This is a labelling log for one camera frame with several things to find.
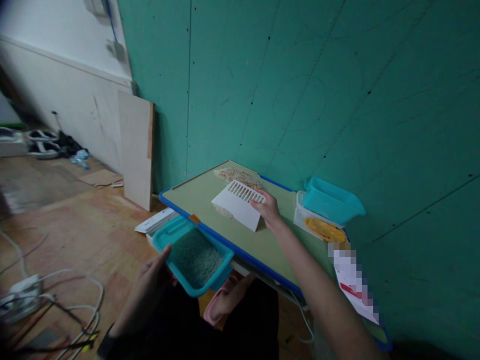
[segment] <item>white wall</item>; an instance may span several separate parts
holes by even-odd
[[[128,62],[105,48],[108,18],[83,0],[7,0],[0,13],[0,65],[40,120],[61,129],[122,173],[118,91],[132,93]],[[117,1],[110,0],[117,40],[125,46]]]
[[[122,173],[118,91],[131,94],[128,83],[5,40],[0,40],[0,64],[48,127],[59,129],[52,114],[56,111],[65,133]]]
[[[0,35],[132,79],[128,60],[120,63],[107,49],[114,35],[107,17],[95,17],[83,0],[4,0],[0,7]],[[118,42],[125,38],[116,0],[110,0]]]

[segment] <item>orange object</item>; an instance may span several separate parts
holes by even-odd
[[[320,219],[307,217],[305,219],[305,225],[327,243],[344,243],[347,241],[347,235],[343,230]]]
[[[199,227],[200,219],[197,215],[192,214],[192,215],[190,215],[189,219],[190,219],[190,221],[192,221],[196,225],[197,228]]]

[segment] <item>teal wall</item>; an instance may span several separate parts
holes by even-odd
[[[161,191],[233,160],[347,227],[395,340],[480,355],[480,3],[119,0]]]

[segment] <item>white cable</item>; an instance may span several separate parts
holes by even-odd
[[[91,309],[93,311],[93,314],[90,318],[90,321],[87,323],[87,325],[85,326],[84,330],[81,331],[80,335],[78,335],[70,344],[75,344],[84,334],[85,332],[87,331],[87,329],[90,327],[90,325],[92,324],[92,322],[94,321],[94,319],[96,319],[95,321],[95,324],[93,326],[93,329],[88,333],[88,337],[90,337],[95,329],[97,328],[98,326],[98,323],[99,323],[99,319],[100,319],[100,314],[99,314],[99,308],[100,308],[100,304],[102,303],[102,299],[104,297],[104,286],[97,280],[95,280],[93,277],[90,277],[90,276],[87,276],[87,275],[84,275],[78,271],[76,271],[75,269],[71,269],[71,268],[66,268],[66,269],[62,269],[62,270],[58,270],[58,271],[55,271],[55,272],[52,272],[51,274],[48,274],[48,275],[45,275],[44,277],[40,278],[38,281],[41,282],[45,279],[48,279],[52,276],[55,276],[55,275],[58,275],[58,274],[62,274],[62,273],[67,273],[67,272],[73,272],[73,273],[76,273],[82,277],[84,277],[85,279],[91,281],[92,283],[96,284],[98,286],[98,288],[100,289],[100,295],[98,296],[98,300],[96,302],[96,305],[95,307],[91,306],[91,305],[75,305],[75,306],[69,306],[67,307],[67,309],[80,309],[80,308],[87,308],[87,309]],[[82,349],[78,349],[74,354],[73,356],[70,358],[70,360],[73,360],[75,359],[78,354],[80,353]],[[65,353],[69,351],[69,349],[65,349],[63,350],[60,355],[58,355],[58,357],[56,358],[56,360],[60,360],[64,355]]]
[[[31,230],[31,229],[36,229],[38,230],[39,232],[43,233],[43,237],[41,238],[41,240],[34,246],[32,247],[27,253],[24,253],[22,251],[22,248],[15,242],[12,240],[12,238],[10,236],[8,236],[5,232],[11,232],[11,231],[20,231],[20,230]],[[2,230],[0,228],[0,235],[2,235],[16,250],[17,254],[18,254],[18,259],[15,260],[14,262],[12,262],[10,265],[4,267],[2,270],[0,270],[0,275],[2,275],[7,269],[11,268],[13,265],[15,265],[16,263],[20,262],[20,267],[21,267],[21,272],[23,274],[23,276],[25,278],[28,278],[29,277],[29,274],[27,272],[27,268],[25,267],[25,257],[27,257],[28,255],[30,255],[30,253],[32,253],[34,250],[38,249],[38,247],[40,245],[42,245],[45,241],[46,238],[48,238],[49,236],[49,233],[48,232],[43,232],[42,229],[40,229],[39,227],[37,226],[27,226],[27,227],[19,227],[19,228],[15,228],[15,229],[7,229],[7,230]]]
[[[37,226],[29,226],[29,227],[20,227],[20,228],[16,228],[16,229],[9,229],[7,231],[17,231],[17,230],[27,230],[27,229],[37,229],[39,230],[41,233],[43,233],[43,231],[37,227]],[[13,241],[6,233],[4,233],[0,227],[0,234],[15,248],[15,250],[17,251],[18,253],[18,259],[15,260],[14,262],[12,262],[10,265],[8,265],[7,267],[5,267],[4,269],[2,269],[0,271],[0,275],[5,271],[7,270],[8,268],[10,268],[13,264],[16,264],[18,261],[20,261],[20,265],[21,265],[21,270],[22,270],[22,273],[23,275],[25,276],[25,278],[27,278],[29,275],[27,273],[27,269],[25,268],[25,261],[24,261],[24,258],[29,255],[31,252],[33,252],[35,249],[37,249],[40,245],[42,245],[42,243],[45,241],[45,239],[49,236],[48,233],[43,233],[43,238],[38,242],[37,245],[35,245],[32,249],[30,249],[26,254],[24,254],[24,252],[22,251],[22,248],[20,248],[20,246],[15,242]],[[85,326],[84,329],[82,329],[80,335],[78,335],[70,344],[75,344],[84,334],[85,332],[87,331],[87,329],[90,327],[90,325],[92,325],[93,321],[95,320],[95,324],[93,325],[93,328],[92,330],[88,333],[88,338],[90,338],[90,336],[92,336],[92,334],[95,332],[95,330],[97,329],[97,326],[99,324],[99,321],[100,321],[100,313],[99,313],[99,309],[100,309],[100,305],[102,303],[102,299],[104,297],[104,286],[97,280],[95,280],[93,277],[90,277],[88,275],[85,275],[85,274],[82,274],[80,272],[78,272],[77,270],[75,269],[72,269],[72,268],[65,268],[65,269],[62,269],[62,270],[58,270],[58,271],[55,271],[55,272],[52,272],[48,275],[45,275],[44,277],[40,278],[37,282],[40,283],[42,281],[44,281],[45,279],[48,279],[50,277],[53,277],[55,275],[58,275],[58,274],[62,274],[62,273],[68,273],[68,272],[73,272],[73,273],[76,273],[77,275],[80,275],[82,277],[84,277],[85,279],[89,280],[90,282],[96,284],[98,286],[98,288],[100,289],[100,294],[98,296],[98,300],[96,302],[96,305],[95,307],[91,306],[91,305],[74,305],[74,306],[69,306],[69,307],[66,307],[66,309],[68,310],[73,310],[73,309],[90,309],[93,311],[93,314],[89,320],[89,322],[87,323],[87,325]],[[38,298],[47,298],[49,300],[52,300],[52,301],[55,301],[55,298],[49,294],[49,293],[43,293],[43,294],[40,294],[37,296]],[[60,360],[63,355],[69,351],[70,349],[65,349],[63,350],[60,355],[56,358],[56,360]],[[70,360],[74,360],[78,354],[80,353],[82,349],[79,348],[74,354],[73,356],[70,358]]]
[[[303,321],[305,322],[305,325],[308,329],[308,331],[310,332],[310,335],[311,335],[311,338],[308,339],[308,340],[305,340],[305,339],[302,339],[300,337],[300,335],[297,334],[297,337],[298,337],[298,340],[300,340],[302,343],[305,343],[305,344],[311,344],[314,342],[315,340],[315,337],[314,337],[314,332],[312,331],[312,329],[310,328],[310,324],[309,322],[307,321],[307,318],[305,317],[305,314],[304,314],[304,311],[302,310],[302,306],[300,305],[300,301],[297,299],[297,297],[294,295],[294,293],[290,291],[290,294],[293,296],[293,298],[295,299],[295,302],[296,304],[298,305],[298,308],[300,309],[300,312],[301,312],[301,316],[303,317]]]

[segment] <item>teal container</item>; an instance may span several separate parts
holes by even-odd
[[[153,236],[152,244],[158,252],[161,252],[168,244],[174,244],[178,239],[189,231],[195,229],[196,226],[189,220],[179,216],[176,219],[168,222],[164,227],[158,230]],[[171,272],[178,279],[178,282],[183,286],[186,293],[192,298],[198,298],[205,294],[208,289],[213,291],[218,291],[220,287],[224,284],[227,277],[232,272],[232,267],[230,266],[230,261],[234,257],[234,252],[228,247],[222,245],[212,236],[208,235],[204,231],[199,231],[206,237],[206,239],[215,247],[215,249],[220,253],[223,258],[223,262],[220,267],[215,271],[212,277],[206,282],[206,284],[201,288],[194,288],[185,276],[180,272],[179,268],[175,263],[168,258],[166,264],[170,268]]]
[[[358,197],[318,177],[305,182],[303,207],[327,218],[340,226],[357,215],[365,215],[365,208]]]

